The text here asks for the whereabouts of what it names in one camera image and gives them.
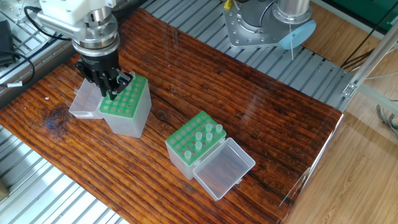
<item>pipette tip box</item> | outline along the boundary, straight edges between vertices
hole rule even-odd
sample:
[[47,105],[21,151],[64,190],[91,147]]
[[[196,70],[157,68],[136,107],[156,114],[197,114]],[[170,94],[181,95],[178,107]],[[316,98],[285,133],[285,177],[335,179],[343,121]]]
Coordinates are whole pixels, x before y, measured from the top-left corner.
[[188,179],[194,177],[219,200],[255,165],[255,161],[204,111],[165,143],[170,160]]
[[151,107],[147,78],[133,75],[131,83],[114,100],[106,96],[99,109],[113,133],[140,138]]

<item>wooden table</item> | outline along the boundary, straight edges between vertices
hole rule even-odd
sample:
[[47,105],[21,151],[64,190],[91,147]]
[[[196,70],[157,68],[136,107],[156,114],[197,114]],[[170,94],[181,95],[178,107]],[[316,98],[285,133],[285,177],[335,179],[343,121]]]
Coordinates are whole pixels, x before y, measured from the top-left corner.
[[[4,108],[0,123],[131,223],[276,223],[285,217],[285,196],[313,165],[341,112],[143,10],[120,35],[122,69],[150,84],[153,105],[140,139],[68,112],[83,81],[73,68],[76,57]],[[172,165],[164,143],[201,110],[256,161],[218,202]]]

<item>clear plastic lid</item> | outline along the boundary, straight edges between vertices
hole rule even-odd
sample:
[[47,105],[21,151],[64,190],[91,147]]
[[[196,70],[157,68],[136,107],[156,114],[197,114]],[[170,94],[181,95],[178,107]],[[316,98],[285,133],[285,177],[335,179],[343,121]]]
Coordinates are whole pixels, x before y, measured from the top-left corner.
[[228,138],[193,169],[193,176],[214,200],[219,200],[240,183],[255,164],[233,139]]
[[100,105],[103,99],[101,90],[85,79],[69,108],[69,113],[80,119],[102,119]]

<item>metal bracket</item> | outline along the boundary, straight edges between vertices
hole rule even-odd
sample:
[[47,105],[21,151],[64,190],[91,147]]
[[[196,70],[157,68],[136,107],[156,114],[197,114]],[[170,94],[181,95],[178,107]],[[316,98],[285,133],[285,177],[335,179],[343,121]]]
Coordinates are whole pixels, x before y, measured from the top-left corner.
[[346,98],[351,98],[353,97],[354,93],[358,89],[358,86],[354,83],[349,83],[347,87],[344,89],[343,93],[341,96],[346,97]]

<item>metal grate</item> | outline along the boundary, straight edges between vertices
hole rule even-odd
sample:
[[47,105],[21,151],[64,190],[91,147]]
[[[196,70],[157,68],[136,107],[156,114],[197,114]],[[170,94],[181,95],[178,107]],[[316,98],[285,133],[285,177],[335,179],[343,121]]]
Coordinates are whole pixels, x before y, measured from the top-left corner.
[[[38,1],[26,0],[24,6],[27,6],[27,3],[36,5]],[[0,20],[7,20],[10,23],[14,50],[26,57],[31,57],[44,48],[49,38],[37,31],[36,28],[26,20],[25,14],[21,9],[22,3],[19,3],[17,0],[0,1]],[[23,61],[24,59],[20,58],[11,65],[0,67],[0,83],[14,82],[16,78],[15,73],[12,71],[20,66]]]
[[[148,0],[141,7],[308,96],[341,111],[348,103],[340,93],[352,75],[308,49],[294,49],[293,61],[291,52],[280,47],[232,49],[219,0]],[[14,43],[26,50],[24,54],[31,54],[46,40],[24,26],[29,25],[19,24],[19,30],[28,36],[16,35],[20,41]],[[42,42],[31,45],[29,41],[36,38]],[[0,202],[1,223],[127,223],[1,126],[0,179],[11,192]]]

